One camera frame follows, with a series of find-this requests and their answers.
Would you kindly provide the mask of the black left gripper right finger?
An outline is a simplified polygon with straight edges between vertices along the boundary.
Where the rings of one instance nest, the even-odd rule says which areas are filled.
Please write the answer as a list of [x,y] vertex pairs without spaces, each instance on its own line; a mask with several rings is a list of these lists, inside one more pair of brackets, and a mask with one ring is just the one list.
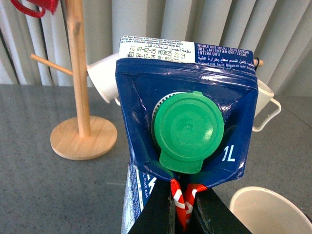
[[195,196],[194,233],[245,234],[246,227],[212,189],[207,189]]

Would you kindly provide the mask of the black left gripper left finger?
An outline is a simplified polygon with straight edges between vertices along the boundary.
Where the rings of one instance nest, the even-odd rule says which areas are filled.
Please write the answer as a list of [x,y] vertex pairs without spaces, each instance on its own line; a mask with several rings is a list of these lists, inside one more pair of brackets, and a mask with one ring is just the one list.
[[144,189],[141,182],[127,179],[127,233],[174,234],[175,205],[170,183],[153,178],[154,187]]

